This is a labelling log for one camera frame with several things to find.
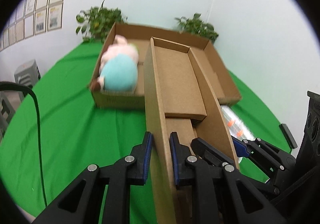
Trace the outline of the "green white carton box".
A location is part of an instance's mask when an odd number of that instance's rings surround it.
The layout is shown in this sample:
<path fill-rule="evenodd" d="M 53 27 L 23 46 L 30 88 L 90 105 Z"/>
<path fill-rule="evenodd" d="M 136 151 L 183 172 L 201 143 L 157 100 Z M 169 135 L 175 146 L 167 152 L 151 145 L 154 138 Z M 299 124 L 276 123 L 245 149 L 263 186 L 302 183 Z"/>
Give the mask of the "green white carton box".
<path fill-rule="evenodd" d="M 243 121 L 227 105 L 221 105 L 221 111 L 225 118 L 229 133 L 234 142 L 235 150 L 239 149 L 239 144 L 243 140 L 254 141 L 252 132 L 245 126 Z"/>

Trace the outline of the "narrow cardboard insert box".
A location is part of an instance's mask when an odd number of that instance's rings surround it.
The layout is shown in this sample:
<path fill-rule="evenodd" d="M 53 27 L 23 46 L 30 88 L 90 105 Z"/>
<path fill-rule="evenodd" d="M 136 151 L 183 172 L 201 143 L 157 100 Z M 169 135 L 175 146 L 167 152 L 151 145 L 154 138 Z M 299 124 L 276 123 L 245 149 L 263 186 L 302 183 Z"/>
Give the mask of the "narrow cardboard insert box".
<path fill-rule="evenodd" d="M 227 123 L 213 88 L 206 55 L 189 46 L 152 37 L 144 61 L 146 128 L 153 134 L 151 179 L 158 223 L 190 223 L 191 193 L 174 184 L 169 137 L 190 145 L 200 137 L 236 160 Z"/>

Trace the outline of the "pink pig plush toy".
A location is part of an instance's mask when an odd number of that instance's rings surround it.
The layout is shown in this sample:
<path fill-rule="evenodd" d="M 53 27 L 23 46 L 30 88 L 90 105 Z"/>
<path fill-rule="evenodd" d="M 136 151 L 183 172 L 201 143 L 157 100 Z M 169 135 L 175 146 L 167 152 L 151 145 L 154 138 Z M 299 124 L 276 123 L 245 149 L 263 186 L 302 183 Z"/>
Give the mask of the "pink pig plush toy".
<path fill-rule="evenodd" d="M 134 92 L 138 82 L 138 48 L 124 36 L 115 35 L 113 44 L 103 53 L 99 75 L 91 91 Z"/>

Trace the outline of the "black phone at table edge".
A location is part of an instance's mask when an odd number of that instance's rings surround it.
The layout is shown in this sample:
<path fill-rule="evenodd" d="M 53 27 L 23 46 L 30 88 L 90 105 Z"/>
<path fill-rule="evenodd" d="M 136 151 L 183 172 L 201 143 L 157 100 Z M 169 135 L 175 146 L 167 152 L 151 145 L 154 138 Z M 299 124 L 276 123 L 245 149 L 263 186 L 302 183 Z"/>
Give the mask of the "black phone at table edge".
<path fill-rule="evenodd" d="M 281 132 L 283 133 L 283 135 L 284 135 L 284 137 L 285 137 L 285 139 L 286 139 L 289 147 L 290 147 L 291 149 L 296 149 L 296 148 L 298 148 L 298 145 L 297 145 L 297 143 L 296 143 L 296 140 L 294 139 L 294 137 L 293 137 L 291 131 L 289 130 L 289 127 L 287 126 L 287 124 L 281 123 L 281 124 L 279 125 L 279 128 L 280 128 Z"/>

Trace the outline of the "right potted plant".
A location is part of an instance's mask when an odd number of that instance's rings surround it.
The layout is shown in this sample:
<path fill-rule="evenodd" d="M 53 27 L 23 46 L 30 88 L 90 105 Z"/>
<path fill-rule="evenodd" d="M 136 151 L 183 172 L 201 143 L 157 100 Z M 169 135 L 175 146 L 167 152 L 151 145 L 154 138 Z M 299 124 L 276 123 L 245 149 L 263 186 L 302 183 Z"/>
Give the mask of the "right potted plant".
<path fill-rule="evenodd" d="M 219 34 L 215 31 L 214 26 L 206 23 L 201 19 L 200 13 L 194 13 L 193 17 L 175 17 L 177 29 L 179 32 L 186 32 L 192 35 L 208 38 L 212 44 L 215 43 Z"/>

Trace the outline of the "potted plant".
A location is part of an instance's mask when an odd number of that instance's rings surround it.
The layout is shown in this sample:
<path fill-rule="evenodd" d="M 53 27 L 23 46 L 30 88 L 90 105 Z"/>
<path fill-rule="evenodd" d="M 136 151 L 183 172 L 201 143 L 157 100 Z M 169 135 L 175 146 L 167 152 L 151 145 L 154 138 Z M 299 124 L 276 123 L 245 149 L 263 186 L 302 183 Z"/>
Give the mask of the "potted plant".
<path fill-rule="evenodd" d="M 206 23 L 201 19 L 200 13 L 194 13 L 193 17 L 175 17 L 177 29 L 179 32 L 186 32 L 192 35 L 208 38 L 212 44 L 215 43 L 219 34 L 215 31 L 214 26 Z"/>
<path fill-rule="evenodd" d="M 105 0 L 100 6 L 81 10 L 75 17 L 78 26 L 75 33 L 80 34 L 84 43 L 101 41 L 104 43 L 114 23 L 126 24 L 127 17 L 119 8 L 107 8 Z"/>

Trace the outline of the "large cardboard tray box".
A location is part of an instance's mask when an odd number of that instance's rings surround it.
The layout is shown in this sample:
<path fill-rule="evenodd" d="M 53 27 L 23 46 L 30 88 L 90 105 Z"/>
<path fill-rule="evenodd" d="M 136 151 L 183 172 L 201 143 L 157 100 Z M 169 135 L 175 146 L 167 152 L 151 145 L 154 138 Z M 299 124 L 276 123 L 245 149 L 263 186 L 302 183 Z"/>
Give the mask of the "large cardboard tray box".
<path fill-rule="evenodd" d="M 92 96 L 97 107 L 142 110 L 145 108 L 143 64 L 152 37 L 190 47 L 192 51 L 195 52 L 197 60 L 203 67 L 220 104 L 236 104 L 241 100 L 241 94 L 237 86 L 209 39 L 189 33 L 180 33 L 178 31 L 136 24 L 115 23 L 112 26 L 97 59 L 91 79 L 92 82 L 94 82 L 99 75 L 102 55 L 107 51 L 107 48 L 113 44 L 116 35 L 125 37 L 129 43 L 134 44 L 138 48 L 138 84 L 134 93 L 93 91 Z"/>

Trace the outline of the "grey plastic stool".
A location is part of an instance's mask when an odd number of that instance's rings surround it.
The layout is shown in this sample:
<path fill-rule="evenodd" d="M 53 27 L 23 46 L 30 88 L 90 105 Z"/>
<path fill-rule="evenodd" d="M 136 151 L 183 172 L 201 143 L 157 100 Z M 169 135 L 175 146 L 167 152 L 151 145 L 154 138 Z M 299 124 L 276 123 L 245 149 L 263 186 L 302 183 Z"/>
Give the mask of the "grey plastic stool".
<path fill-rule="evenodd" d="M 14 73 L 15 82 L 30 88 L 41 79 L 36 60 L 30 60 L 20 65 Z"/>

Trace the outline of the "left potted plant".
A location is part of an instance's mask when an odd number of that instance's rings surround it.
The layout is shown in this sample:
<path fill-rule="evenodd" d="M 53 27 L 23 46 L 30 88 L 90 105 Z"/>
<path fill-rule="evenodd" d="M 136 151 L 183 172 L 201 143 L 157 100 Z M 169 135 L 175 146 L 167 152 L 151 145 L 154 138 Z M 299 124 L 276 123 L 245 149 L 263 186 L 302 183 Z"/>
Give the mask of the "left potted plant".
<path fill-rule="evenodd" d="M 127 17 L 119 8 L 107 8 L 105 0 L 100 6 L 81 10 L 75 17 L 78 26 L 75 33 L 80 34 L 84 43 L 101 41 L 104 43 L 114 23 L 126 24 Z"/>

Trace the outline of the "framed certificates on wall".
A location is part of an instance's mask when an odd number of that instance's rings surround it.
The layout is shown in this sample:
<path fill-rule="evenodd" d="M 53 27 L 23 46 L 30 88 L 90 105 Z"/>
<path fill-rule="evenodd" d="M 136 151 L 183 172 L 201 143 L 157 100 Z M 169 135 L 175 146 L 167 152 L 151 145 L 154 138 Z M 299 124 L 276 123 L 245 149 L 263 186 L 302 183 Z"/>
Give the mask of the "framed certificates on wall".
<path fill-rule="evenodd" d="M 62 28 L 64 0 L 22 0 L 1 32 L 1 51 L 34 37 Z"/>

